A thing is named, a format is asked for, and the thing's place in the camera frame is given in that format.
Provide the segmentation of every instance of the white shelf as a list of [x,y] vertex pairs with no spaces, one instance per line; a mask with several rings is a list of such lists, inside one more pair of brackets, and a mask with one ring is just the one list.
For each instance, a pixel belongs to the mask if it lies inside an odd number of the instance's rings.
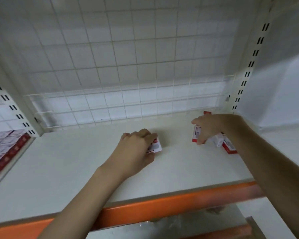
[[[251,179],[239,155],[228,155],[210,141],[202,146],[191,142],[190,122],[199,115],[179,113],[45,133],[1,181],[0,222],[61,211],[108,158],[120,136],[144,127],[158,132],[163,151],[125,181],[109,202]],[[299,126],[264,137],[299,164]]]

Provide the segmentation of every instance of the wire mesh panel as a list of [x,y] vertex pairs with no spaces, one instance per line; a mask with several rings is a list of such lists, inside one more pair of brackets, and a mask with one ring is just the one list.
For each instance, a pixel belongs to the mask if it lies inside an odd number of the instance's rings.
[[0,0],[0,56],[49,127],[217,107],[260,0]]

